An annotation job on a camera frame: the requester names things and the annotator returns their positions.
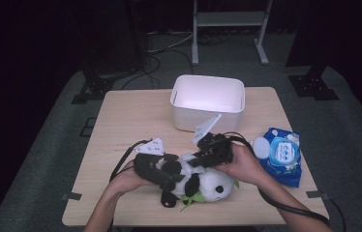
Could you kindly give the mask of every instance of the black cable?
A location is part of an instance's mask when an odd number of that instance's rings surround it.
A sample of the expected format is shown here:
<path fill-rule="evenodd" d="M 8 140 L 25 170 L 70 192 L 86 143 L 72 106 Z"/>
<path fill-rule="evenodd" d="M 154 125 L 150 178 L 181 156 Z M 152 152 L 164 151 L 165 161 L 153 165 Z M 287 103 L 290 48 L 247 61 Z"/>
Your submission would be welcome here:
<path fill-rule="evenodd" d="M 216 46 L 219 44 L 223 44 L 226 43 L 230 40 L 228 35 L 224 35 L 226 37 L 225 40 L 223 40 L 220 36 L 212 36 L 212 35 L 200 35 L 198 36 L 198 41 L 197 43 L 199 45 L 203 45 L 203 46 Z"/>
<path fill-rule="evenodd" d="M 155 71 L 160 67 L 161 62 L 160 62 L 160 60 L 157 59 L 156 57 L 149 57 L 149 58 L 155 59 L 155 60 L 158 62 L 157 67 L 156 67 L 154 70 L 150 71 L 150 72 L 144 71 L 143 74 L 140 74 L 140 75 L 137 75 L 137 76 L 131 78 L 129 81 L 127 81 L 127 82 L 120 88 L 120 90 L 124 90 L 124 88 L 125 88 L 127 85 L 129 85 L 131 82 L 133 82 L 133 81 L 135 81 L 136 79 L 141 78 L 141 77 L 143 77 L 143 76 L 149 75 L 150 78 L 154 78 L 154 77 L 152 77 L 150 74 L 153 73 L 153 72 L 155 72 Z"/>
<path fill-rule="evenodd" d="M 185 54 L 184 52 L 179 51 L 179 50 L 162 50 L 162 51 L 159 51 L 159 52 L 155 52 L 154 54 L 160 54 L 160 53 L 164 53 L 164 52 L 176 52 L 176 53 L 179 53 L 179 54 L 183 55 L 183 56 L 187 59 L 187 61 L 188 61 L 188 64 L 189 64 L 190 69 L 191 69 L 191 74 L 194 74 L 193 65 L 192 65 L 192 63 L 191 63 L 190 58 L 188 58 L 188 55 L 187 55 L 187 54 Z"/>
<path fill-rule="evenodd" d="M 342 226 L 343 226 L 342 231 L 347 232 L 347 221 L 345 220 L 345 216 L 342 213 L 341 208 L 339 207 L 339 205 L 333 199 L 328 198 L 327 200 L 329 200 L 335 206 L 335 208 L 338 210 L 338 213 L 341 216 L 341 220 L 342 220 Z"/>
<path fill-rule="evenodd" d="M 262 196 L 262 198 L 270 205 L 280 209 L 280 210 L 284 210 L 287 212 L 291 212 L 297 215 L 301 215 L 301 216 L 306 216 L 309 218 L 315 218 L 318 219 L 320 221 L 322 221 L 323 223 L 325 223 L 326 225 L 330 226 L 329 223 L 329 219 L 324 217 L 323 215 L 317 214 L 315 212 L 312 211 L 307 211 L 307 210 L 302 210 L 302 209 L 298 209 L 298 208 L 294 208 L 282 203 L 279 203 L 273 199 L 271 199 L 269 196 L 267 196 L 261 189 L 258 189 L 260 196 Z"/>
<path fill-rule="evenodd" d="M 251 144 L 247 141 L 247 139 L 245 139 L 245 137 L 242 134 L 240 134 L 239 132 L 232 132 L 231 131 L 231 132 L 224 133 L 224 135 L 228 135 L 230 133 L 238 135 L 238 137 L 237 136 L 230 136 L 229 139 L 231 141 L 236 141 L 236 142 L 240 142 L 240 143 L 244 144 L 248 149 L 250 149 L 250 152 L 253 154 L 253 156 L 256 156 L 256 153 L 254 152 L 253 146 L 251 146 Z"/>
<path fill-rule="evenodd" d="M 111 176 L 109 177 L 109 180 L 111 181 L 116 175 L 118 175 L 118 170 L 120 169 L 121 165 L 123 165 L 124 161 L 127 159 L 127 157 L 130 155 L 130 153 L 133 151 L 133 149 L 138 146 L 139 144 L 145 144 L 150 142 L 151 140 L 141 140 L 135 143 L 133 146 L 131 146 L 129 149 L 127 149 L 127 152 L 123 155 L 121 160 L 118 161 L 117 165 L 115 166 L 114 170 L 111 173 Z"/>
<path fill-rule="evenodd" d="M 179 46 L 181 44 L 184 44 L 185 42 L 189 41 L 191 38 L 193 37 L 193 34 L 189 35 L 188 37 L 176 42 L 176 43 L 173 43 L 171 45 L 168 45 L 168 46 L 165 46 L 165 47 L 162 47 L 162 48 L 159 48 L 159 49 L 155 49 L 155 50 L 151 50 L 149 49 L 147 51 L 147 53 L 151 53 L 151 54 L 154 54 L 154 53 L 158 53 L 158 52 L 161 52 L 161 51 L 165 51 L 167 49 L 170 49 L 170 48 L 173 48 L 173 47 L 176 47 L 176 46 Z"/>

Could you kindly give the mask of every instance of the white storage box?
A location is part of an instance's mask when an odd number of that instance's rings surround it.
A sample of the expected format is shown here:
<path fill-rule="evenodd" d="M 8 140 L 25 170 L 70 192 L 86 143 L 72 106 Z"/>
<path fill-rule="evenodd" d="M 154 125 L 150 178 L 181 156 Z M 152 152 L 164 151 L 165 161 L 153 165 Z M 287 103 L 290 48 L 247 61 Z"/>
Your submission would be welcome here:
<path fill-rule="evenodd" d="M 170 102 L 179 130 L 194 131 L 196 126 L 221 113 L 211 132 L 237 131 L 245 108 L 245 87 L 238 79 L 181 75 L 175 81 Z"/>

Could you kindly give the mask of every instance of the blue and white packaging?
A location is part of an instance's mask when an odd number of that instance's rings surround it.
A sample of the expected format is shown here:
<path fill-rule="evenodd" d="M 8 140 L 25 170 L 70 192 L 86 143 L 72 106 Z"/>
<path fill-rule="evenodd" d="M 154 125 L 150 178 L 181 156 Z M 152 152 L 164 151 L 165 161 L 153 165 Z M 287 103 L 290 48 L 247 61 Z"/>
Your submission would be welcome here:
<path fill-rule="evenodd" d="M 260 159 L 262 167 L 279 183 L 298 188 L 302 174 L 299 133 L 270 128 L 263 137 L 270 149 L 268 159 Z"/>

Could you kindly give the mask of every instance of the dark floor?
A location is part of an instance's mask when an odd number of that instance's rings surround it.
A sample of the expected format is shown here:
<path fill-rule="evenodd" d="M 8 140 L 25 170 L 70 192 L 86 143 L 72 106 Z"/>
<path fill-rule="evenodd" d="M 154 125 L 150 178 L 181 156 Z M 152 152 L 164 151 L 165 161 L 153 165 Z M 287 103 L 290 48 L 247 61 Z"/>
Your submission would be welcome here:
<path fill-rule="evenodd" d="M 245 86 L 271 86 L 276 89 L 295 131 L 300 131 L 301 148 L 315 178 L 317 187 L 329 194 L 342 209 L 347 230 L 362 231 L 362 105 L 350 92 L 345 79 L 328 67 L 322 75 L 338 101 L 316 101 L 299 98 L 288 79 L 289 75 L 304 74 L 309 67 L 286 68 L 285 63 L 293 35 L 267 34 L 265 52 L 270 60 L 262 66 L 253 44 L 255 35 L 220 36 L 217 45 L 199 48 L 199 65 L 191 67 L 190 43 L 172 48 L 147 59 L 144 75 L 131 82 L 136 73 L 116 81 L 114 90 L 171 88 L 181 74 L 225 76 L 240 79 Z M 173 44 L 178 36 L 152 36 L 154 48 Z M 30 153 L 19 170 L 12 187 L 0 207 L 0 231 L 81 231 L 82 227 L 63 225 L 67 202 L 62 199 L 70 192 L 84 155 L 88 137 L 79 134 L 89 117 L 97 117 L 102 101 L 71 104 L 84 84 L 78 72 L 61 93 L 47 117 Z M 325 202 L 335 231 L 342 230 L 341 216 Z M 234 228 L 252 231 L 251 227 Z M 285 225 L 257 226 L 259 231 L 288 231 Z M 130 231 L 132 228 L 121 228 Z M 168 231 L 140 229 L 133 231 Z"/>
<path fill-rule="evenodd" d="M 256 228 L 248 226 L 220 226 L 220 227 L 139 227 L 134 228 L 133 232 L 257 232 Z"/>

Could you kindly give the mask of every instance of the panda plush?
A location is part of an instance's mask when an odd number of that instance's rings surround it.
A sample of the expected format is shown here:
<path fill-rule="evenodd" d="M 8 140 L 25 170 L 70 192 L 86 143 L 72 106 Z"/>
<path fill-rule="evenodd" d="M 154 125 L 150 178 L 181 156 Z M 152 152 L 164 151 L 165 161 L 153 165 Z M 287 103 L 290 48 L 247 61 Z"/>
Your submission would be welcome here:
<path fill-rule="evenodd" d="M 190 166 L 188 161 L 192 159 L 196 157 L 186 154 L 177 160 L 157 163 L 157 168 L 165 173 L 185 176 L 181 182 L 176 183 L 174 190 L 163 190 L 161 203 L 164 207 L 173 208 L 178 200 L 186 207 L 193 202 L 218 201 L 229 196 L 234 186 L 238 187 L 238 182 L 224 172 L 210 167 Z"/>

